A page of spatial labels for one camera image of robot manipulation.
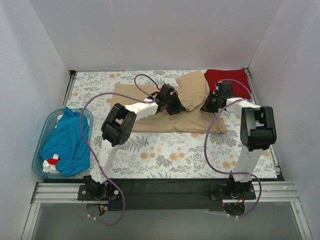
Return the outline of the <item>beige t shirt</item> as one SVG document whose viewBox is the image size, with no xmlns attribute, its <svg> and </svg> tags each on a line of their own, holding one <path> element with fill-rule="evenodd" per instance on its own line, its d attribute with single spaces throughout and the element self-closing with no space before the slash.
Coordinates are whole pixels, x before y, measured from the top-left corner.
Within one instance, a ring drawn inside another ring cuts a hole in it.
<svg viewBox="0 0 320 240">
<path fill-rule="evenodd" d="M 216 116 L 216 113 L 201 111 L 209 95 L 209 85 L 204 74 L 200 71 L 193 71 L 175 78 L 177 86 L 174 88 L 178 92 L 178 97 L 182 105 L 186 108 L 178 114 L 169 115 L 163 111 L 156 115 L 151 115 L 135 122 L 133 132 L 138 133 L 206 133 L 209 125 Z M 139 100 L 144 100 L 147 95 L 141 92 L 135 85 L 116 84 L 114 92 L 130 96 Z M 127 99 L 118 95 L 112 96 L 111 107 L 120 103 L 131 105 L 137 103 L 134 100 Z M 227 131 L 223 118 L 218 117 L 213 123 L 211 133 L 225 133 Z"/>
</svg>

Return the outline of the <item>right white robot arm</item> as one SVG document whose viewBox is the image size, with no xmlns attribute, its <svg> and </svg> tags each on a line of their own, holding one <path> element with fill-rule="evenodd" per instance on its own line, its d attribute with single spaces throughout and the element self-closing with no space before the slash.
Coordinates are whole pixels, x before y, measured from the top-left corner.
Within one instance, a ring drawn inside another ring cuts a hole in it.
<svg viewBox="0 0 320 240">
<path fill-rule="evenodd" d="M 203 112 L 216 113 L 210 127 L 223 111 L 240 117 L 241 153 L 232 172 L 218 170 L 210 163 L 207 155 L 207 141 L 210 128 L 204 141 L 204 158 L 211 169 L 219 174 L 228 175 L 226 192 L 232 199 L 237 199 L 243 193 L 250 191 L 253 171 L 263 151 L 276 142 L 277 131 L 273 108 L 259 106 L 251 100 L 234 97 L 218 90 L 210 92 L 200 109 Z"/>
</svg>

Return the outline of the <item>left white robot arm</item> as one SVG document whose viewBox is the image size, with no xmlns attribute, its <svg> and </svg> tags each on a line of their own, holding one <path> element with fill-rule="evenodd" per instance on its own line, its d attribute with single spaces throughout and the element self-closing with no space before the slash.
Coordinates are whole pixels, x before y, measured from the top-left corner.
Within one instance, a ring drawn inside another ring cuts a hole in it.
<svg viewBox="0 0 320 240">
<path fill-rule="evenodd" d="M 103 183 L 110 180 L 106 177 L 105 168 L 111 165 L 119 147 L 129 139 L 135 122 L 163 111 L 175 115 L 185 110 L 175 90 L 155 94 L 144 100 L 136 99 L 136 103 L 130 105 L 116 103 L 102 124 L 102 149 L 99 155 L 93 153 L 97 164 L 90 175 L 84 177 L 89 194 L 95 200 L 101 200 L 106 196 L 107 191 Z"/>
</svg>

